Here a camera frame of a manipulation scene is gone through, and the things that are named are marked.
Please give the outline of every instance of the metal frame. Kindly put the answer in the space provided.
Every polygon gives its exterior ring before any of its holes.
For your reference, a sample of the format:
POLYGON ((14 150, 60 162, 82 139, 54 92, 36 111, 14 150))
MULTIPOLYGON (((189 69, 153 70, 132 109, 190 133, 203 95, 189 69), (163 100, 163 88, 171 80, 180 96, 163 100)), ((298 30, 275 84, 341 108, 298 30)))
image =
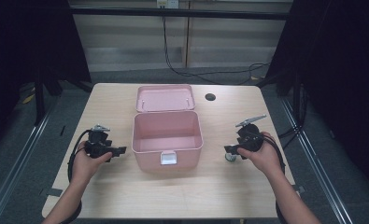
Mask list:
POLYGON ((30 160, 30 157, 35 149, 35 145, 38 142, 38 139, 41 136, 41 134, 44 132, 48 120, 50 119, 50 114, 55 108, 57 102, 58 97, 54 97, 53 101, 51 102, 50 109, 47 111, 47 114, 39 122, 39 124, 33 128, 32 133, 30 134, 26 144, 21 150, 21 154, 16 159, 7 178, 4 180, 4 183, 0 188, 0 216, 3 213, 3 210, 6 207, 7 202, 9 200, 9 197, 11 196, 13 190, 15 189, 19 181, 21 173, 24 171, 27 162, 30 160))
MULTIPOLYGON (((292 114, 292 107, 287 99, 282 99, 282 104, 287 114, 287 117, 291 123, 293 128, 298 127, 297 121, 292 114)), ((306 154, 309 163, 315 172, 318 181, 320 182, 321 187, 323 188, 324 194, 327 197, 327 200, 330 203, 333 211, 335 212, 336 217, 338 218, 339 223, 341 224, 352 224, 352 220, 349 216, 348 210, 345 207, 344 202, 336 191, 333 183, 330 178, 327 176, 326 171, 324 170, 323 165, 321 164, 318 154, 315 149, 309 142, 308 137, 303 129, 300 130, 297 134, 297 138, 300 141, 301 146, 303 147, 304 153, 306 154)))
POLYGON ((151 16, 151 17, 189 17, 189 18, 222 18, 246 20, 285 21, 289 13, 253 12, 253 11, 222 11, 172 8, 128 8, 128 7, 17 7, 21 10, 37 12, 61 12, 77 15, 109 15, 109 16, 151 16))

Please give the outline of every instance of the metal bar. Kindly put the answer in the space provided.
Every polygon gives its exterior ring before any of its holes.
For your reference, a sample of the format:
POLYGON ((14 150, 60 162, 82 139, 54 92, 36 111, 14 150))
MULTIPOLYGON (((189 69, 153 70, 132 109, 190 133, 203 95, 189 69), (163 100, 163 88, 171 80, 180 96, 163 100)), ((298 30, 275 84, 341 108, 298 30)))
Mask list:
POLYGON ((224 11, 201 9, 174 8, 142 8, 142 7, 21 7, 6 6, 6 9, 32 11, 36 13, 71 13, 77 15, 108 15, 108 16, 152 16, 152 17, 187 17, 187 18, 222 18, 286 21, 290 13, 284 12, 254 12, 254 11, 224 11))
POLYGON ((289 13, 220 11, 172 8, 122 8, 122 7, 70 7, 70 12, 79 15, 111 16, 157 16, 191 18, 225 18, 285 21, 289 13))
POLYGON ((42 83, 43 80, 40 72, 40 66, 38 66, 35 71, 35 126, 37 126, 45 116, 44 85, 42 83))
POLYGON ((40 121, 39 125, 35 126, 34 129, 32 130, 29 138, 26 141, 26 144, 21 150, 21 154, 16 159, 14 165, 9 171, 7 178, 5 179, 2 187, 0 188, 0 216, 3 213, 3 210, 7 205, 9 197, 11 196, 13 190, 16 187, 19 181, 19 178, 21 177, 21 173, 23 172, 27 162, 30 159, 30 156, 32 155, 34 151, 35 145, 39 137, 43 133, 48 123, 48 120, 50 118, 50 113, 56 106, 57 100, 58 100, 58 97, 55 97, 45 117, 40 121))
MULTIPOLYGON (((289 101, 286 98, 284 98, 282 99, 282 104, 289 118, 291 126, 293 128, 297 127, 297 121, 295 120, 295 117, 292 114, 292 108, 289 101)), ((321 187, 323 188, 323 191, 327 197, 327 200, 330 203, 330 206, 332 207, 336 217, 338 218, 339 223, 341 224, 353 223, 347 208, 345 207, 341 197, 336 191, 333 183, 330 181, 330 178, 327 176, 327 173, 324 170, 324 167, 318 158, 318 154, 310 144, 309 139, 306 136, 304 130, 301 130, 297 134, 297 137, 301 143, 301 146, 303 147, 304 153, 309 159, 311 167, 315 172, 316 177, 318 178, 318 181, 321 184, 321 187)))

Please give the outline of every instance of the table surface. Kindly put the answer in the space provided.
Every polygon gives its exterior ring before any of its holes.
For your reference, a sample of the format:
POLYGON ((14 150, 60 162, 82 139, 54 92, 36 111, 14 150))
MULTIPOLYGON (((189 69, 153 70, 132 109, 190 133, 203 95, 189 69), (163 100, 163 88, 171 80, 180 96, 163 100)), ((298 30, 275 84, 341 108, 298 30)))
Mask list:
MULTIPOLYGON (((113 146, 126 153, 101 165, 82 197, 84 218, 252 218, 276 217, 275 196, 262 172, 249 160, 229 162, 224 146, 236 144, 235 124, 262 114, 255 121, 272 134, 281 148, 262 93, 257 87, 192 85, 195 111, 204 145, 198 165, 188 171, 146 173, 139 169, 132 151, 137 89, 149 84, 97 84, 83 111, 54 189, 66 189, 67 162, 80 134, 95 124, 110 128, 113 146), (208 93, 216 100, 208 101, 208 93)), ((286 177, 294 184, 289 165, 286 177)), ((59 200, 49 196, 45 217, 59 200)))

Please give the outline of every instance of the gray floor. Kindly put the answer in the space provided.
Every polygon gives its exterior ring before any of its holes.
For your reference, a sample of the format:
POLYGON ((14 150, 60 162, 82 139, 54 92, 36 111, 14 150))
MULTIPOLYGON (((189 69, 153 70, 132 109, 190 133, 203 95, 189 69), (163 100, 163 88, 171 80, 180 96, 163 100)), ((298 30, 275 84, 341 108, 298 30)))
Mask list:
MULTIPOLYGON (((193 73, 209 71, 233 71, 233 68, 192 69, 193 73)), ((265 70, 253 72, 260 77, 265 70)), ((220 74, 203 76, 219 83, 237 84, 248 78, 245 74, 220 74)), ((139 70, 126 72, 93 73, 93 84, 97 82, 128 83, 190 83, 210 84, 198 77, 181 77, 168 69, 139 70)), ((258 80, 250 80, 247 85, 258 80)), ((50 114, 49 122, 38 140, 35 150, 25 166, 20 179, 9 197, 7 206, 0 216, 0 223, 39 223, 41 210, 46 200, 40 195, 44 188, 50 188, 62 162, 80 115, 87 103, 89 94, 62 83, 63 94, 50 114)), ((275 93, 275 86, 262 88, 272 120, 278 133, 290 128, 281 100, 275 93)), ((35 121, 35 102, 18 104, 9 118, 7 132, 0 140, 0 187, 15 162, 35 121)), ((362 173, 348 159, 341 145, 332 139, 329 129, 320 115, 310 105, 305 120, 305 131, 318 152, 319 159, 341 196, 353 223, 369 223, 369 183, 362 173)), ((281 140, 282 145, 290 138, 281 140)), ((297 140, 292 141, 285 150, 291 171, 298 186, 305 192, 302 198, 322 223, 339 223, 307 157, 297 140)), ((76 220, 76 223, 161 223, 160 220, 76 220)), ((239 223, 238 220, 186 220, 184 223, 239 223)), ((248 223, 279 223, 277 219, 250 219, 248 223)))

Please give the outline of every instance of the wall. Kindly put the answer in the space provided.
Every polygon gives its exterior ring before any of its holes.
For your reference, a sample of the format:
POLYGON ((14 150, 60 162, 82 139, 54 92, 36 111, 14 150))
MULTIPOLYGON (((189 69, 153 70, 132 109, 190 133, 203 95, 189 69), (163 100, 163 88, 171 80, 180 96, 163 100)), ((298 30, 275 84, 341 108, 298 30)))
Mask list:
MULTIPOLYGON (((80 1, 71 6, 156 7, 156 1, 80 1)), ((179 8, 288 12, 291 0, 179 1, 179 8)), ((158 17, 75 15, 91 72, 165 68, 158 17)), ((284 21, 166 18, 174 67, 249 66, 272 60, 284 21)))

